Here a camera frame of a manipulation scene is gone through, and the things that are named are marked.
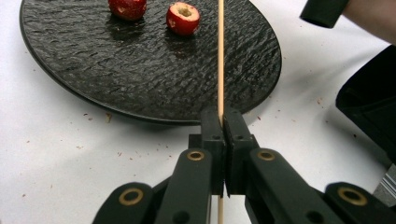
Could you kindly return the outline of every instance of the red apple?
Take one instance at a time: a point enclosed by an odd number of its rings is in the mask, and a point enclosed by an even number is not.
[[[137,21],[146,12],[147,0],[108,0],[110,11],[126,21]]]
[[[167,26],[178,35],[192,35],[198,28],[198,10],[182,2],[172,4],[166,13]]]

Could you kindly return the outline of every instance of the white tabletop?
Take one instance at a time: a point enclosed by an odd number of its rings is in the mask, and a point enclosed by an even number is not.
[[[345,181],[373,192],[389,161],[334,101],[389,44],[343,17],[333,29],[300,20],[304,0],[253,3],[275,30],[283,62],[270,98],[244,115],[251,133],[313,188]],[[20,6],[0,7],[0,223],[90,223],[118,186],[155,186],[172,174],[200,127],[117,114],[106,122],[107,111],[64,90],[35,62],[21,37]],[[225,200],[225,223],[249,223],[243,200]],[[215,220],[216,200],[212,206]]]

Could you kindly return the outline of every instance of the black plastic part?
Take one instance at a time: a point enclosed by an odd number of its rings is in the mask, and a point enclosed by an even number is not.
[[[308,0],[300,18],[315,25],[333,28],[348,0]]]
[[[219,123],[219,115],[215,107],[206,108],[201,112],[202,148],[208,150],[213,157],[212,194],[223,195],[225,179],[225,140]]]
[[[276,223],[344,223],[276,151],[251,150],[247,171]]]
[[[245,207],[252,224],[271,224],[275,223],[267,204],[262,197],[246,197]]]
[[[141,190],[141,200],[135,204],[122,204],[120,197],[125,190]],[[133,200],[135,191],[125,194],[127,200]],[[96,214],[93,224],[140,224],[152,223],[155,218],[155,206],[153,204],[154,191],[146,184],[129,183],[115,189],[106,199]]]
[[[251,149],[259,147],[250,134],[244,118],[238,110],[227,107],[224,111],[224,130],[227,140],[227,164],[225,184],[228,195],[246,193],[245,158]]]
[[[154,223],[209,223],[211,170],[212,156],[207,150],[181,153]]]
[[[351,224],[394,224],[396,214],[366,190],[348,183],[330,184],[325,201]]]
[[[396,163],[396,47],[364,65],[338,92],[336,106]]]

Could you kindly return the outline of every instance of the cut apple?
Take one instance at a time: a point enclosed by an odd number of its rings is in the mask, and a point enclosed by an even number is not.
[[[192,35],[200,21],[198,10],[183,2],[175,2],[166,13],[166,25],[178,35]]]

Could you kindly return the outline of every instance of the brass screw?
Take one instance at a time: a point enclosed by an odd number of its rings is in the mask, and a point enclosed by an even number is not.
[[[126,198],[126,195],[129,193],[136,193],[136,197],[132,198],[132,199],[128,199]],[[143,191],[141,189],[137,189],[137,188],[130,188],[130,189],[126,189],[119,197],[119,202],[120,204],[129,206],[129,205],[135,205],[137,203],[139,203],[140,201],[142,201],[143,199]]]
[[[192,151],[187,154],[187,158],[191,161],[201,161],[205,157],[205,154],[201,151]]]
[[[357,206],[364,206],[367,204],[367,198],[355,189],[341,187],[337,190],[338,195],[346,202],[355,204]]]
[[[270,152],[269,150],[262,150],[257,154],[257,157],[264,161],[273,161],[275,159],[274,153]]]

